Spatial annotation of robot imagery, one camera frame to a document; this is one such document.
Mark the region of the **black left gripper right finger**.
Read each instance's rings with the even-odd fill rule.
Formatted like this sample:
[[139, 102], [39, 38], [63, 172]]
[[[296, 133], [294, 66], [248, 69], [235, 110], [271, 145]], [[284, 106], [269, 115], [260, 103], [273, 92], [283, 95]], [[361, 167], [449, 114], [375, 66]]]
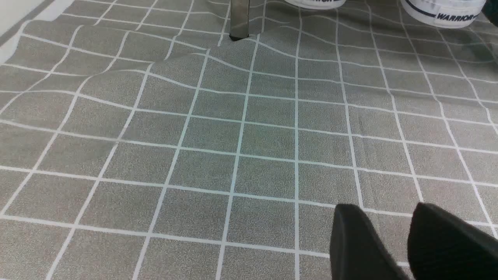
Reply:
[[407, 256], [416, 280], [496, 280], [497, 239], [437, 205], [418, 203]]

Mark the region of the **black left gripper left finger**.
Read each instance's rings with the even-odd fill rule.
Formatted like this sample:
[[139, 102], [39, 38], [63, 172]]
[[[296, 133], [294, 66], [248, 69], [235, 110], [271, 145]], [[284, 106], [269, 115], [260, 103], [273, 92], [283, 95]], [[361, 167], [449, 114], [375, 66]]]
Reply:
[[407, 280], [360, 207], [335, 207], [330, 239], [333, 280]]

